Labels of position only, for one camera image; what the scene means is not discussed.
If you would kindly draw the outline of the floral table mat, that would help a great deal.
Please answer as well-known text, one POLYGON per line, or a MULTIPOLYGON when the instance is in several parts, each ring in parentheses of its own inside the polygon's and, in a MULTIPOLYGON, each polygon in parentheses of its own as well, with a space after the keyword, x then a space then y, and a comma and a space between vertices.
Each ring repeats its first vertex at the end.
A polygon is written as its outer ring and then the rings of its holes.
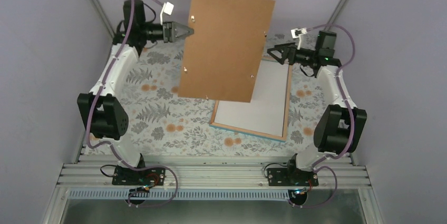
POLYGON ((119 100, 129 116, 125 139, 145 155, 291 156, 313 144, 327 105, 315 78, 292 71, 285 142, 213 128, 214 101, 178 97, 183 42, 146 48, 129 72, 119 100))

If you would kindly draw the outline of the brown backing board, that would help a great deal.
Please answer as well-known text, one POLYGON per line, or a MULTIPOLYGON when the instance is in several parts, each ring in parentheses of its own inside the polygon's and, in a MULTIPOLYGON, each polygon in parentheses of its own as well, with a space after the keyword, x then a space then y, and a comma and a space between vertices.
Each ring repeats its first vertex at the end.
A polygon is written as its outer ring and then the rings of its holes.
POLYGON ((274 0, 191 0, 178 95, 250 102, 274 0))

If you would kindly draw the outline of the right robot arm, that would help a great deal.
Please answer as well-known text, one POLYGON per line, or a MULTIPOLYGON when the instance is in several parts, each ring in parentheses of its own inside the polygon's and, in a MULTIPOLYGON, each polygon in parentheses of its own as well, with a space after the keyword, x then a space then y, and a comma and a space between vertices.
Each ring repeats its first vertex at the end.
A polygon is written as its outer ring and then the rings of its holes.
POLYGON ((343 78, 343 65, 334 57, 336 33, 319 31, 314 49, 300 43, 284 43, 267 49, 267 54, 284 65, 299 64, 312 69, 323 90, 327 108, 314 130, 313 145, 294 154, 287 162, 286 180, 297 186, 306 172, 315 172, 326 160, 337 160, 356 150, 367 120, 365 110, 350 97, 343 78))

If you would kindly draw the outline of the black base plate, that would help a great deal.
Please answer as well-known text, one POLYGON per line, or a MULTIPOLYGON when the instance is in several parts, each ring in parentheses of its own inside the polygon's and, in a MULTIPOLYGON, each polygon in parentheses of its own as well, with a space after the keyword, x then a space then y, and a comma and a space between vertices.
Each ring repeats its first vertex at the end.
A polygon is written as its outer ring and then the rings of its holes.
POLYGON ((115 168, 112 184, 114 186, 162 186, 166 175, 165 168, 152 168, 134 171, 118 166, 115 168))
POLYGON ((264 175, 272 187, 305 187, 319 186, 318 176, 311 171, 296 169, 289 171, 287 168, 267 168, 264 175))

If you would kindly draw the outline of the aluminium mounting rail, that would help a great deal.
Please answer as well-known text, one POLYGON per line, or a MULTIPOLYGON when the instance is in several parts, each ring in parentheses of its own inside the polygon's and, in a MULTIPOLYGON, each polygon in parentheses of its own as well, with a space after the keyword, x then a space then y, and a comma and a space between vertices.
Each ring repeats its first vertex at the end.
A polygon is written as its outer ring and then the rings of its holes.
MULTIPOLYGON (((174 171, 181 189, 266 189, 267 179, 263 168, 269 163, 285 163, 288 157, 199 157, 199 156, 144 156, 146 165, 164 165, 174 171)), ((111 187, 112 179, 100 173, 112 172, 115 163, 112 155, 81 155, 77 163, 64 164, 57 187, 111 187)), ((318 172, 319 188, 340 189, 370 188, 367 169, 354 166, 351 158, 328 160, 333 169, 318 172)))

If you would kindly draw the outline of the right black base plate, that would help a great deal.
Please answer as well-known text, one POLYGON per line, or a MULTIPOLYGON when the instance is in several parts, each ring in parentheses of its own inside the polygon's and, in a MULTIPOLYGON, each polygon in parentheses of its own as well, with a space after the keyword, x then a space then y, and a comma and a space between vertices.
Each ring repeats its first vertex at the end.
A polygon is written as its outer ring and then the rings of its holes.
POLYGON ((272 187, 305 187, 319 186, 318 176, 311 171, 296 169, 289 171, 287 168, 267 168, 264 175, 272 187))

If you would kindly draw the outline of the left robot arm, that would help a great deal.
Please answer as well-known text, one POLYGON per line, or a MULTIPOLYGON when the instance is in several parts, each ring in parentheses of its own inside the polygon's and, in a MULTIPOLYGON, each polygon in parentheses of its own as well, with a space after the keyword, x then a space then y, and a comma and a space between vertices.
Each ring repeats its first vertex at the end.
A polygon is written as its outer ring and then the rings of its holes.
POLYGON ((85 126, 85 141, 90 149, 108 146, 126 170, 125 176, 133 184, 141 184, 147 177, 144 158, 123 137, 129 127, 129 116, 118 95, 127 74, 138 62, 147 42, 174 43, 194 34, 193 28, 175 21, 147 21, 142 0, 123 3, 123 21, 118 25, 106 66, 88 93, 77 97, 77 105, 85 126))

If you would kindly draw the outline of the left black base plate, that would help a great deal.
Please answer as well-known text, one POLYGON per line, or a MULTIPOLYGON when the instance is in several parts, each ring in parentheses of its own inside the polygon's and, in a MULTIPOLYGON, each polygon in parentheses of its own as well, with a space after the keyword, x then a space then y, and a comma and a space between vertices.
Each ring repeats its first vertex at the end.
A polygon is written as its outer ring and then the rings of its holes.
POLYGON ((118 166, 115 168, 112 184, 114 186, 162 186, 166 175, 165 168, 152 168, 134 171, 118 166))

